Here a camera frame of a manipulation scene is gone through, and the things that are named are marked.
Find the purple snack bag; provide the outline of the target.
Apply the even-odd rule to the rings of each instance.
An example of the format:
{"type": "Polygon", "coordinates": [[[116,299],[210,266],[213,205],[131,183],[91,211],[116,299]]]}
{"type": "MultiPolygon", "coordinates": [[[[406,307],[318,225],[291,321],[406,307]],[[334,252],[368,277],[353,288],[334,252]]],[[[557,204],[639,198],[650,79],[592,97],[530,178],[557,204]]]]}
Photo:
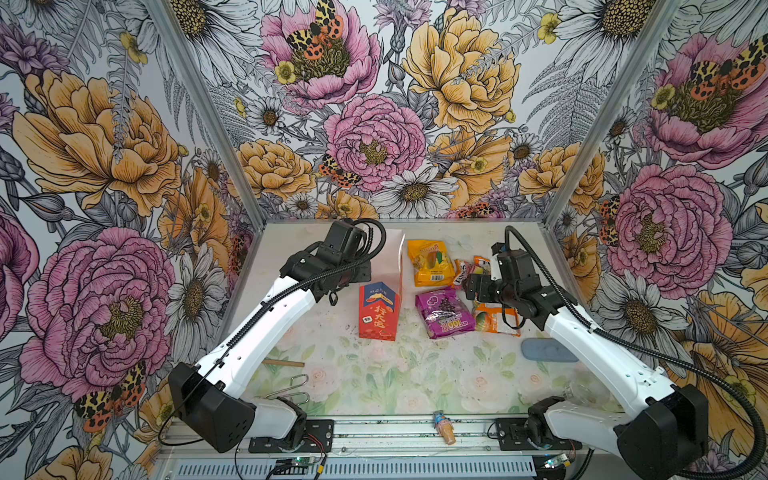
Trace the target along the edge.
{"type": "Polygon", "coordinates": [[[476,328],[475,318],[458,298],[454,288],[419,293],[415,296],[415,306],[424,321],[427,335],[433,340],[472,332],[476,328]]]}

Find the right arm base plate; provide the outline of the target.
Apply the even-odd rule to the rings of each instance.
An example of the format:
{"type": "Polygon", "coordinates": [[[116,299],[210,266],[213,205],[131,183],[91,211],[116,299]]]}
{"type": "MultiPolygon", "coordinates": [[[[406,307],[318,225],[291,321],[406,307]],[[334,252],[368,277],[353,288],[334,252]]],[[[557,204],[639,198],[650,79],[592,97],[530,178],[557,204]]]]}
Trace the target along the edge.
{"type": "Polygon", "coordinates": [[[578,451],[581,442],[556,437],[543,420],[534,417],[503,417],[493,421],[489,435],[502,451],[578,451]]]}

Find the yellow snack bag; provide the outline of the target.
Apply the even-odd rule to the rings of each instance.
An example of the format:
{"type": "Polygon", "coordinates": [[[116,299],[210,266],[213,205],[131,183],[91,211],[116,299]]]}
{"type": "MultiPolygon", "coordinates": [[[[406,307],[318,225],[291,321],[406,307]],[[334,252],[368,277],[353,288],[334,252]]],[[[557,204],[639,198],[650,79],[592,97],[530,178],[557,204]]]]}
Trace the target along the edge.
{"type": "Polygon", "coordinates": [[[408,240],[407,253],[414,269],[415,287],[444,287],[452,283],[454,264],[443,241],[408,240]]]}

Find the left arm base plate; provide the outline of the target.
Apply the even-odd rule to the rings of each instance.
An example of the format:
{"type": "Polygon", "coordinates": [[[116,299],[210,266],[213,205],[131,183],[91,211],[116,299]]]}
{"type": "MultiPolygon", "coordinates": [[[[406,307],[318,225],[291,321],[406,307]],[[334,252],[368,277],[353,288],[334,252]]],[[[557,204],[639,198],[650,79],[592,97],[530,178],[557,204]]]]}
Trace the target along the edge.
{"type": "Polygon", "coordinates": [[[294,428],[286,438],[253,437],[248,445],[252,454],[330,453],[335,421],[308,419],[294,428]]]}

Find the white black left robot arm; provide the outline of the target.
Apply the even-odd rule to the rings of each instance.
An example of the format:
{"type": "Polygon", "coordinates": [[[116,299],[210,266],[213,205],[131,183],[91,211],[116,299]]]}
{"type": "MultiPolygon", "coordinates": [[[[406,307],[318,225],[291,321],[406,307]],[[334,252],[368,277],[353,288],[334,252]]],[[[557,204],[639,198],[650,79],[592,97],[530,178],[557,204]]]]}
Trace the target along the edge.
{"type": "Polygon", "coordinates": [[[324,240],[291,255],[235,331],[195,364],[173,368],[168,377],[173,416],[219,453],[250,438],[297,448],[306,434],[306,413],[280,396],[248,401],[248,384],[285,333],[319,301],[336,304],[339,291],[370,281],[371,262],[386,240],[377,220],[336,220],[324,240]]]}

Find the colourful candy snack bag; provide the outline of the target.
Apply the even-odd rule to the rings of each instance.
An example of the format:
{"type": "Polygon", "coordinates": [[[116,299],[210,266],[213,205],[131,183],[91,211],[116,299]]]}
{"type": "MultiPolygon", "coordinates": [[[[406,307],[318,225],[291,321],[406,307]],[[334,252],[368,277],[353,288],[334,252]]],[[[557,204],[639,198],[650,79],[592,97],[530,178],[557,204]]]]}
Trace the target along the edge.
{"type": "Polygon", "coordinates": [[[472,261],[455,260],[454,270],[455,275],[451,286],[453,288],[463,289],[472,274],[490,275],[491,264],[488,258],[474,256],[472,261]]]}

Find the red white paper bag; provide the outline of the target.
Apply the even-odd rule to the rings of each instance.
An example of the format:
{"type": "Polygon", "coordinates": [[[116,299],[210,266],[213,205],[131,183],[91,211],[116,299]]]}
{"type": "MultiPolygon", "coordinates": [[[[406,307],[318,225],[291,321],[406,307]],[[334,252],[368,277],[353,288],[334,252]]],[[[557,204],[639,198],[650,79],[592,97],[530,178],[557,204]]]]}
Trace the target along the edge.
{"type": "Polygon", "coordinates": [[[371,260],[371,279],[359,288],[358,334],[362,339],[396,340],[404,241],[401,229],[388,229],[384,248],[371,260]]]}

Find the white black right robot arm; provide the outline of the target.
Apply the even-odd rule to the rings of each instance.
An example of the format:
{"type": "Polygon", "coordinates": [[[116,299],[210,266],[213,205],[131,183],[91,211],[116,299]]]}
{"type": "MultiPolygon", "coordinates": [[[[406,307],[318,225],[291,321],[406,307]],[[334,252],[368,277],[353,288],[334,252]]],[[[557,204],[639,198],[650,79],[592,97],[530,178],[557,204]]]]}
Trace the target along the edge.
{"type": "Polygon", "coordinates": [[[708,402],[693,387],[679,388],[627,348],[606,339],[574,298],[543,285],[524,250],[494,247],[493,274],[471,274],[470,300],[513,308],[573,354],[623,411],[609,414],[562,396],[531,406],[526,428],[535,446],[573,440],[620,457],[642,479],[669,479],[702,457],[708,445],[708,402]]]}

